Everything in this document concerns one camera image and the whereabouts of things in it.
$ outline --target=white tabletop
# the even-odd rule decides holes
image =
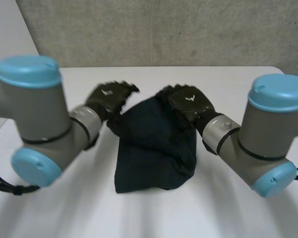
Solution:
[[[218,112],[241,123],[252,81],[273,67],[65,68],[69,109],[99,82],[126,80],[141,93],[125,109],[176,83],[200,88]],[[259,197],[198,136],[195,175],[178,189],[116,194],[119,138],[105,125],[95,148],[82,152],[52,186],[16,197],[0,192],[0,238],[298,238],[298,181]],[[11,120],[0,130],[0,175],[21,179],[9,163],[21,146]],[[298,166],[298,139],[288,158]]]

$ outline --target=gray robot arm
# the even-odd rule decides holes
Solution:
[[[17,56],[0,62],[0,117],[15,121],[23,141],[11,160],[21,178],[39,187],[52,184],[82,150],[95,145],[105,116],[137,89],[127,83],[102,86],[122,93],[104,97],[109,101],[103,107],[97,87],[85,105],[69,113],[53,59]]]
[[[210,152],[269,197],[297,176],[286,155],[298,136],[298,77],[264,75],[255,80],[248,99],[242,126],[214,111],[202,112],[195,126]]]

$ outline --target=white logo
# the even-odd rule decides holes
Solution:
[[[185,100],[188,100],[188,101],[192,101],[192,102],[194,102],[194,98],[195,98],[195,95],[193,95],[193,97],[192,97],[192,98],[185,98]]]
[[[104,91],[104,90],[101,90],[102,92],[103,92],[103,94],[105,95],[105,96],[107,96],[107,95],[110,95],[110,94],[113,94],[113,92],[111,91],[111,90],[109,90],[109,91]]]

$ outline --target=carbon fiber hand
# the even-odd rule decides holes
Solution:
[[[158,92],[157,96],[167,100],[172,109],[184,115],[191,124],[195,122],[201,112],[214,110],[209,99],[194,86],[167,86]]]
[[[99,84],[90,94],[85,105],[95,110],[102,120],[111,119],[121,111],[133,92],[139,92],[139,89],[126,82]]]

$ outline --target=gray wall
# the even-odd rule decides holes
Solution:
[[[63,67],[270,65],[298,75],[298,0],[17,0]]]

